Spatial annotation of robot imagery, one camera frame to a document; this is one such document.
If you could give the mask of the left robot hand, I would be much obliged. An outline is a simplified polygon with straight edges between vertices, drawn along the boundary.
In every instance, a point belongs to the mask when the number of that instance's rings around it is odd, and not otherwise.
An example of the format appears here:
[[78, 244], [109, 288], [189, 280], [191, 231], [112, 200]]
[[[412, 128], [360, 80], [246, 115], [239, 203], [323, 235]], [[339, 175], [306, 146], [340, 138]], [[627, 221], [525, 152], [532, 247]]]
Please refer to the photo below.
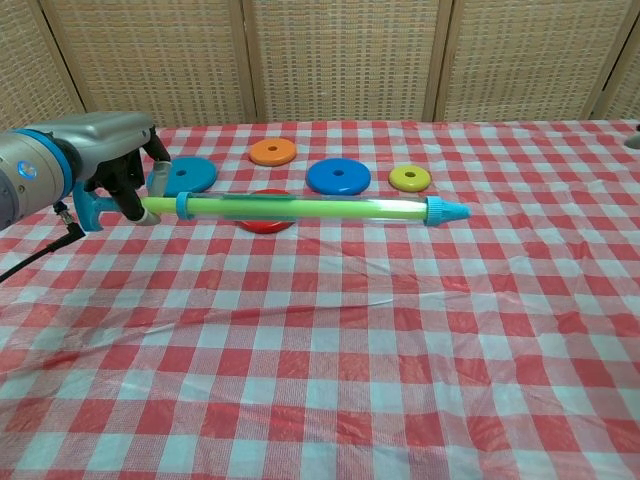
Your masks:
[[142, 112], [93, 112], [65, 116], [44, 129], [74, 148], [79, 157], [77, 180], [86, 196], [106, 191], [129, 221], [156, 225], [160, 217], [142, 203], [137, 190], [145, 184], [141, 154], [154, 161], [153, 196], [164, 194], [171, 157], [152, 117]]

